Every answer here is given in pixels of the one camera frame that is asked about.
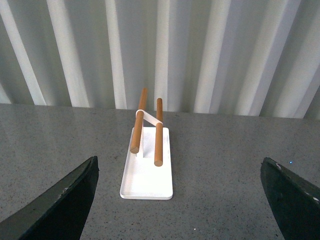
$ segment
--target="corrugated metal wall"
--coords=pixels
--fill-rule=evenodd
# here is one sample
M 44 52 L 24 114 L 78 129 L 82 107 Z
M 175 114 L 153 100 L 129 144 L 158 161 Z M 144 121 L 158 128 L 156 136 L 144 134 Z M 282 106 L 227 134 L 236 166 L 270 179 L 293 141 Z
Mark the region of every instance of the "corrugated metal wall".
M 320 119 L 318 0 L 0 0 L 0 103 Z

